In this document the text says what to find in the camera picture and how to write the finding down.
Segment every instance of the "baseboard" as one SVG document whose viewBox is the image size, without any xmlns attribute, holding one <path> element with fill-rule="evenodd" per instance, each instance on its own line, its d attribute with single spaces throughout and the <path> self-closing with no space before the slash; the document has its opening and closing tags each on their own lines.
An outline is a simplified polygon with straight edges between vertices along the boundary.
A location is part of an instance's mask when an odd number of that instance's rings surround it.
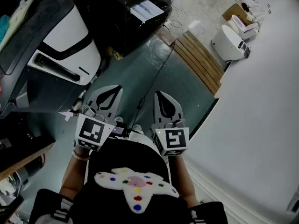
<svg viewBox="0 0 299 224">
<path fill-rule="evenodd" d="M 185 161 L 187 170 L 193 183 L 198 186 L 213 201 L 220 201 L 224 205 L 224 210 L 240 224 L 277 224 L 251 210 L 244 204 L 232 197 L 228 192 L 217 187 L 199 171 Z"/>
</svg>

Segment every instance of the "colorful dot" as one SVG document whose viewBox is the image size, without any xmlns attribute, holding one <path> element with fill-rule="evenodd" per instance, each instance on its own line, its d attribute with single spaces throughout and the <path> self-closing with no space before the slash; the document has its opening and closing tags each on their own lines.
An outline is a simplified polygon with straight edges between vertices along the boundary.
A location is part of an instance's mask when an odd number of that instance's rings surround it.
<svg viewBox="0 0 299 224">
<path fill-rule="evenodd" d="M 136 197 L 134 197 L 134 200 L 136 200 L 136 201 L 141 201 L 141 200 L 142 200 L 142 197 L 140 197 L 140 196 L 136 196 Z"/>
<path fill-rule="evenodd" d="M 140 205 L 135 205 L 133 208 L 134 208 L 136 211 L 140 211 L 140 210 L 141 210 L 141 206 L 140 206 Z"/>
</svg>

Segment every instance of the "cardboard box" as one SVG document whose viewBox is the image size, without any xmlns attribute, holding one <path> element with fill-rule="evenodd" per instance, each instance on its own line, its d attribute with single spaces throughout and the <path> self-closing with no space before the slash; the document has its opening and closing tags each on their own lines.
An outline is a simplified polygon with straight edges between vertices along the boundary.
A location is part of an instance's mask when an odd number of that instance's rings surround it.
<svg viewBox="0 0 299 224">
<path fill-rule="evenodd" d="M 244 23 L 245 26 L 248 26 L 254 22 L 247 19 L 247 13 L 244 11 L 242 6 L 238 3 L 231 6 L 224 14 L 222 14 L 223 18 L 226 21 L 229 21 L 232 18 L 232 15 L 236 15 L 240 20 Z"/>
</svg>

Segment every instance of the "person's left arm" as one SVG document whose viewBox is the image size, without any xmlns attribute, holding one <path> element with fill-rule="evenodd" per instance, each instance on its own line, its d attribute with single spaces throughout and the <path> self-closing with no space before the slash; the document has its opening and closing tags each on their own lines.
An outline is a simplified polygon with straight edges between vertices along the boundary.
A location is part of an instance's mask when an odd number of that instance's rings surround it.
<svg viewBox="0 0 299 224">
<path fill-rule="evenodd" d="M 88 158 L 89 152 L 89 149 L 78 145 L 75 148 L 75 154 L 81 158 Z M 86 165 L 87 161 L 78 160 L 72 156 L 64 174 L 59 194 L 74 200 L 74 197 L 84 186 Z"/>
</svg>

